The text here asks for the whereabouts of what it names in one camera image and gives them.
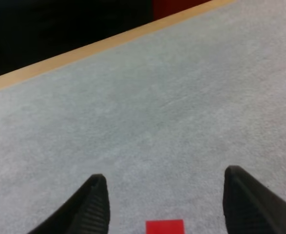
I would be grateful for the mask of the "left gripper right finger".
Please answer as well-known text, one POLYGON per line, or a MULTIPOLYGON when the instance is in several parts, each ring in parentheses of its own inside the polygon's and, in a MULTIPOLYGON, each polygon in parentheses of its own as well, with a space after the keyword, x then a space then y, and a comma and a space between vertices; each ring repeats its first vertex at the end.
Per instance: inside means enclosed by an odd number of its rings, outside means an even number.
POLYGON ((286 234, 286 201, 240 166, 224 174, 223 212, 229 234, 286 234))

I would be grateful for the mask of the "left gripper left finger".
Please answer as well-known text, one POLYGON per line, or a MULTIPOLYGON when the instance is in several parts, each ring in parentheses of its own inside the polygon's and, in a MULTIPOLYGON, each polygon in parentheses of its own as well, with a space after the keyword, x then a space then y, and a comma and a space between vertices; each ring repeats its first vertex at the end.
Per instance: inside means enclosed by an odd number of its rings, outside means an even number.
POLYGON ((90 176, 81 187, 31 234, 107 234, 110 202, 107 180, 90 176))

